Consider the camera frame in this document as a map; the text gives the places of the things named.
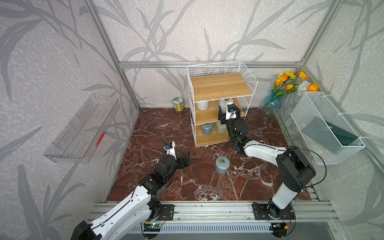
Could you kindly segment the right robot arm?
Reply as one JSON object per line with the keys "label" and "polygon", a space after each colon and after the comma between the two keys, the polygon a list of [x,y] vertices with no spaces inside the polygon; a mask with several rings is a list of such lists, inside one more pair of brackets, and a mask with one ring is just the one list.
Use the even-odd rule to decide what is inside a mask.
{"label": "right robot arm", "polygon": [[278,148],[250,140],[247,123],[241,118],[241,110],[233,103],[227,104],[225,112],[219,108],[218,120],[226,125],[229,142],[236,153],[263,160],[279,169],[283,182],[278,191],[267,204],[252,203],[255,219],[279,220],[292,212],[292,201],[316,176],[302,150],[296,146]]}

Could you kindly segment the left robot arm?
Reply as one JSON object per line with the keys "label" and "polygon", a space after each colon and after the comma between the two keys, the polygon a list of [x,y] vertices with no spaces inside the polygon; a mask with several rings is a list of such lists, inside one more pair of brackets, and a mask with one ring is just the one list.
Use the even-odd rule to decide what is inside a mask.
{"label": "left robot arm", "polygon": [[171,183],[177,170],[190,165],[190,152],[177,158],[174,150],[167,150],[155,170],[145,176],[123,201],[106,214],[87,223],[80,222],[72,240],[119,240],[138,224],[160,215],[161,203],[157,195]]}

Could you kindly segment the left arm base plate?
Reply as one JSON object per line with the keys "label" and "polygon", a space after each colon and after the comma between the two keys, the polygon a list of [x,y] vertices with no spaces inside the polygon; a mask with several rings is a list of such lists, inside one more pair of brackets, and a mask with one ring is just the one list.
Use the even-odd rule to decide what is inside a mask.
{"label": "left arm base plate", "polygon": [[172,221],[175,213],[175,205],[160,204],[151,209],[147,221]]}

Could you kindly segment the white wire shelf rack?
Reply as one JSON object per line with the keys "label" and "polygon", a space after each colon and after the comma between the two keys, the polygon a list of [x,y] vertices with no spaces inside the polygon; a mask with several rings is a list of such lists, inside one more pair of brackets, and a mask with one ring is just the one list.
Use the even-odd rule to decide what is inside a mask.
{"label": "white wire shelf rack", "polygon": [[[228,131],[225,134],[216,132],[219,101],[233,99],[234,104],[242,110],[241,118],[245,119],[258,86],[258,79],[241,61],[189,65],[187,79],[196,147],[227,142]],[[203,101],[209,101],[209,108],[200,111],[196,103]],[[202,125],[206,123],[213,124],[213,132],[209,136],[202,133]]]}

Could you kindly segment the tall light blue canister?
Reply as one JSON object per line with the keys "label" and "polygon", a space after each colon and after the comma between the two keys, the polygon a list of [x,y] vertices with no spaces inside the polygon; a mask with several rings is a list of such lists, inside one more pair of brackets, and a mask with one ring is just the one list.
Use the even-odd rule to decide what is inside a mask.
{"label": "tall light blue canister", "polygon": [[230,160],[227,157],[220,156],[216,159],[215,169],[219,175],[224,175],[228,172]]}

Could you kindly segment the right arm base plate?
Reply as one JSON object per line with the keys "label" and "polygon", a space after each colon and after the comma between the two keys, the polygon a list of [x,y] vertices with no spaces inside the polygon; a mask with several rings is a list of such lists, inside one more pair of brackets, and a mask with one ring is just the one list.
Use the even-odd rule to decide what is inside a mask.
{"label": "right arm base plate", "polygon": [[252,203],[252,210],[255,220],[295,220],[296,214],[292,205],[286,206],[284,209],[280,209],[271,200],[267,204],[261,204],[257,202]]}

